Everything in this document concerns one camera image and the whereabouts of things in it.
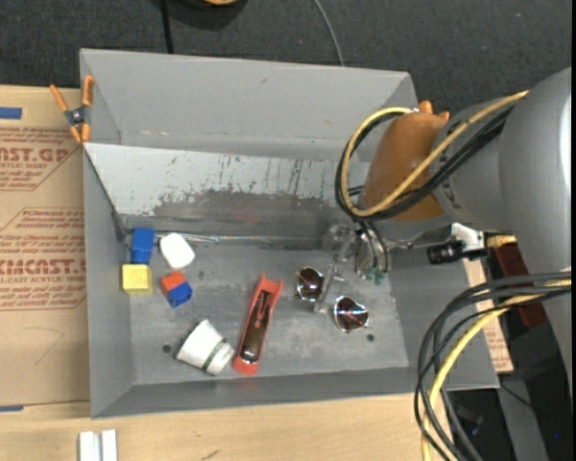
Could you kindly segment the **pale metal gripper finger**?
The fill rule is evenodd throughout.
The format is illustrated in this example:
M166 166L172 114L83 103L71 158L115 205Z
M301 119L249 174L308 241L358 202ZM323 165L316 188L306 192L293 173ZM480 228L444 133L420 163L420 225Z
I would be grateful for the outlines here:
M315 313L323 313L327 310L330 289L336 282L344 282L343 269L339 265L330 265L324 273L324 281L321 287L321 294L316 300L313 310Z

